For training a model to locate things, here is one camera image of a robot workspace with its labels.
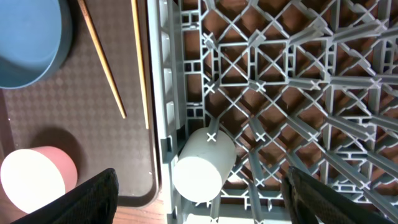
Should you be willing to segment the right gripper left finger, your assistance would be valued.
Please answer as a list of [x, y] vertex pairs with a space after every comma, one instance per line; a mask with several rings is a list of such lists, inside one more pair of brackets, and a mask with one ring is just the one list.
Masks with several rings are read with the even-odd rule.
[[116, 171], [108, 168], [12, 224], [112, 223], [118, 206], [118, 192]]

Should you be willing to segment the white cup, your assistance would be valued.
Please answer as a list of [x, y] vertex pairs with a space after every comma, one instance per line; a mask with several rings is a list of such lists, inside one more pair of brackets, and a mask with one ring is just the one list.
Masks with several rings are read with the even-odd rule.
[[206, 128], [193, 132], [174, 167], [173, 183], [178, 193], [189, 201], [213, 200], [221, 191], [236, 162], [233, 140], [218, 131], [209, 140]]

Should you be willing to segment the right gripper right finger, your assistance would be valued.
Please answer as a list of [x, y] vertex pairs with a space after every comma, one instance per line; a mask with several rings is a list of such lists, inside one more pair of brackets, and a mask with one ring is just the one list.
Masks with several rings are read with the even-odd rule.
[[292, 223], [386, 222], [294, 166], [284, 175], [281, 191]]

